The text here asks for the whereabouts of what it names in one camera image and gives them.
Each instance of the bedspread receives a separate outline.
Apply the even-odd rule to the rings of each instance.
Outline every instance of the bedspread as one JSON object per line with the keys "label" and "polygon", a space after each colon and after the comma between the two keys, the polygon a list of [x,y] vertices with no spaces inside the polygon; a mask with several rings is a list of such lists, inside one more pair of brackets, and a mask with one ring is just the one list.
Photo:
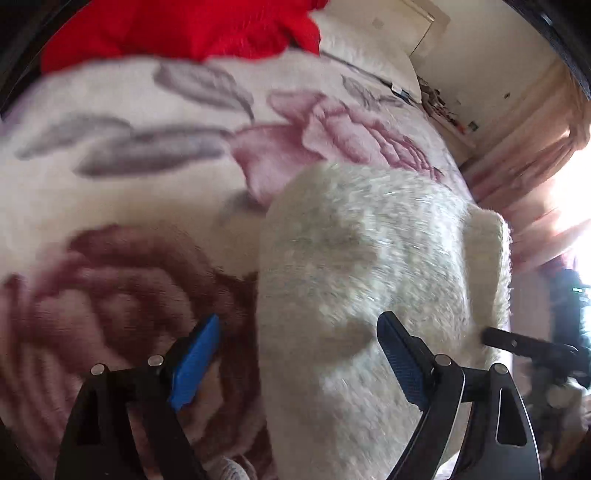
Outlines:
{"label": "bedspread", "polygon": [[296,50],[85,64],[0,128],[0,416],[47,479],[90,367],[165,352],[211,306],[222,343],[181,422],[206,467],[226,456],[274,478],[254,316],[266,208],[323,161],[412,171],[470,201],[420,110]]}

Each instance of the pink curtain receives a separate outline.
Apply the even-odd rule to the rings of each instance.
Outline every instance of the pink curtain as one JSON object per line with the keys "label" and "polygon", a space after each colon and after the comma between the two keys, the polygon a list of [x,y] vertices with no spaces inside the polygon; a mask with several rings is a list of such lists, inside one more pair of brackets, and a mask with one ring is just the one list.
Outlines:
{"label": "pink curtain", "polygon": [[[568,168],[568,176],[562,172],[575,153],[580,164],[587,160],[590,122],[591,103],[568,68],[556,60],[486,129],[476,159],[463,172],[478,204],[509,222],[517,271],[562,254],[591,225],[586,213],[575,220],[569,217],[569,209],[577,206],[564,201],[563,191],[573,176],[591,170]],[[587,189],[586,182],[574,183]]]}

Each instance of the metal screw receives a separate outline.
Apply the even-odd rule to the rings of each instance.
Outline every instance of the metal screw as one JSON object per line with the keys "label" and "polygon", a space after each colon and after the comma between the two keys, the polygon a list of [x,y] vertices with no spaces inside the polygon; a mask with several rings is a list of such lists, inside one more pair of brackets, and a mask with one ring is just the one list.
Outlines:
{"label": "metal screw", "polygon": [[148,365],[151,367],[159,367],[164,363],[164,357],[162,355],[152,355],[148,358]]}
{"label": "metal screw", "polygon": [[495,372],[497,372],[499,375],[505,375],[509,373],[507,367],[503,364],[495,364]]}
{"label": "metal screw", "polygon": [[452,359],[440,353],[435,356],[435,363],[440,367],[449,367],[452,364]]}
{"label": "metal screw", "polygon": [[105,366],[103,364],[96,364],[90,369],[90,373],[94,376],[102,375],[105,372]]}

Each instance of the white plush pillow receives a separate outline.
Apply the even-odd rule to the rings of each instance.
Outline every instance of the white plush pillow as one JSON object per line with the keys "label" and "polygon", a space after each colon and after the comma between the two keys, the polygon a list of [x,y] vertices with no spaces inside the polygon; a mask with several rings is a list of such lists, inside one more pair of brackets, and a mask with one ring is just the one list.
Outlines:
{"label": "white plush pillow", "polygon": [[380,43],[369,32],[348,25],[325,12],[314,11],[310,18],[320,30],[320,51],[341,59],[364,72],[392,82],[395,92],[406,90],[421,102],[421,89],[413,64],[394,41]]}

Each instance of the red cloth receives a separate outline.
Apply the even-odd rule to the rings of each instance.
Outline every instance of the red cloth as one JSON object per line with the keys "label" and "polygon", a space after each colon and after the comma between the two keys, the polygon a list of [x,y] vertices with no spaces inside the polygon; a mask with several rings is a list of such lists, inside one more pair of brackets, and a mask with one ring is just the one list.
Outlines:
{"label": "red cloth", "polygon": [[150,54],[202,61],[260,59],[290,42],[319,53],[320,33],[306,13],[328,0],[93,0],[45,46],[41,70],[91,59]]}

